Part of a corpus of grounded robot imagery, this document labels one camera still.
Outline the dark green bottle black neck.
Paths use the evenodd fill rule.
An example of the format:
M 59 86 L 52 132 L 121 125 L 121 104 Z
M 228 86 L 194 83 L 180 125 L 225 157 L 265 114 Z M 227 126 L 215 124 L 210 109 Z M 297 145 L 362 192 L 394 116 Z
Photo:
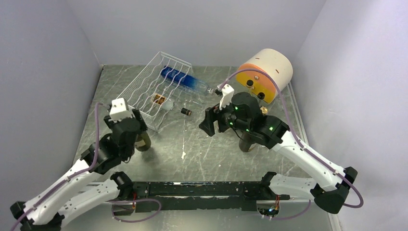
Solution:
M 147 131 L 143 131 L 141 134 L 137 134 L 134 147 L 140 152 L 145 152 L 151 147 L 151 139 Z

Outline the brown bottle gold foil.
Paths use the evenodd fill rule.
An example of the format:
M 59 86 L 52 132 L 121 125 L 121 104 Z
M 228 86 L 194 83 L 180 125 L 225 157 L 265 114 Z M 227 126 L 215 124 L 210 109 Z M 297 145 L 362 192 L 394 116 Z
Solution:
M 236 129 L 242 132 L 239 148 L 249 152 L 255 144 L 267 145 L 266 115 L 258 104 L 243 106 L 236 111 Z

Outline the clear bottle white gold label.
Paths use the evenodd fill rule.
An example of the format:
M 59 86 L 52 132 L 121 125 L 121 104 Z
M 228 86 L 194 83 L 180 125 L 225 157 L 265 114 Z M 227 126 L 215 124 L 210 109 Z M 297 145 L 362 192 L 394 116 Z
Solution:
M 249 92 L 249 93 L 252 93 L 253 90 L 255 89 L 255 87 L 254 87 L 254 82 L 253 82 L 251 79 L 247 80 L 247 82 L 246 82 L 246 87 L 247 87 L 247 89 L 248 89 L 248 92 Z

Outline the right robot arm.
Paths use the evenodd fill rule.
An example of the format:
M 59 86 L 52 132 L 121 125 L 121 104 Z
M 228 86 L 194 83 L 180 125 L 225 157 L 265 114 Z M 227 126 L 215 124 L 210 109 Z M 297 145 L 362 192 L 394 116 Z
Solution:
M 267 173 L 259 187 L 265 199 L 275 195 L 295 196 L 313 200 L 324 211 L 338 214 L 358 175 L 354 168 L 341 167 L 306 146 L 278 117 L 263 114 L 257 100 L 247 92 L 235 94 L 226 107 L 217 104 L 206 108 L 199 128 L 210 137 L 228 129 L 242 131 L 249 136 L 251 144 L 265 146 L 289 158 L 309 175 L 309 178 L 297 178 Z

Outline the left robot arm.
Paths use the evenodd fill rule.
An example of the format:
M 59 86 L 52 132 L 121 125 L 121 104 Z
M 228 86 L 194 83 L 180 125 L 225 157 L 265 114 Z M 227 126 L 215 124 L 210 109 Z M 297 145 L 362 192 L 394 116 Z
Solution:
M 12 226 L 22 231 L 59 231 L 78 215 L 110 200 L 134 197 L 133 183 L 124 172 L 116 172 L 97 187 L 84 187 L 110 169 L 127 162 L 135 152 L 138 135 L 147 125 L 138 109 L 125 111 L 120 120 L 103 119 L 111 133 L 105 134 L 84 151 L 74 165 L 52 186 L 29 201 L 17 201 L 10 211 L 17 220 Z

